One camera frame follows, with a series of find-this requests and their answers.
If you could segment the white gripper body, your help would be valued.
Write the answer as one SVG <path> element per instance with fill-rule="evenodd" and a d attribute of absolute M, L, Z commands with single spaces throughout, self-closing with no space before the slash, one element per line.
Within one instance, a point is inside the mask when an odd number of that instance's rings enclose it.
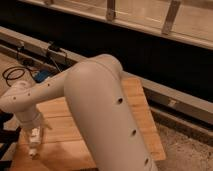
<path fill-rule="evenodd" d="M 19 112 L 16 113 L 15 116 L 24 130 L 31 130 L 39 127 L 43 121 L 40 112 Z"/>

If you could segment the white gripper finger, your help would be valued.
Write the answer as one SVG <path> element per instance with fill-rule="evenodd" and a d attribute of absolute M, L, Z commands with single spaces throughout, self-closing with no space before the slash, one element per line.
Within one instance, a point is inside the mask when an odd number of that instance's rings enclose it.
<path fill-rule="evenodd" d="M 40 143 L 42 143 L 42 141 L 44 139 L 45 131 L 46 130 L 51 130 L 51 129 L 52 128 L 47 123 L 43 123 L 42 125 L 40 125 L 40 127 L 39 127 L 39 141 L 40 141 Z"/>
<path fill-rule="evenodd" d="M 30 135 L 31 135 L 31 131 L 26 131 L 26 130 L 24 130 L 23 131 L 23 136 L 24 136 L 24 138 L 25 138 L 25 141 L 29 144 L 29 142 L 30 142 Z"/>

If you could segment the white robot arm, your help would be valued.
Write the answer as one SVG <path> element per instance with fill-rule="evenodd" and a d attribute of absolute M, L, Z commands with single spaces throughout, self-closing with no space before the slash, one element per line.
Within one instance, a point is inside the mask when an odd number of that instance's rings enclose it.
<path fill-rule="evenodd" d="M 63 97 L 100 171 L 158 171 L 122 87 L 115 57 L 84 59 L 34 86 L 15 82 L 0 96 L 0 110 L 13 113 L 24 130 L 42 124 L 37 105 Z"/>

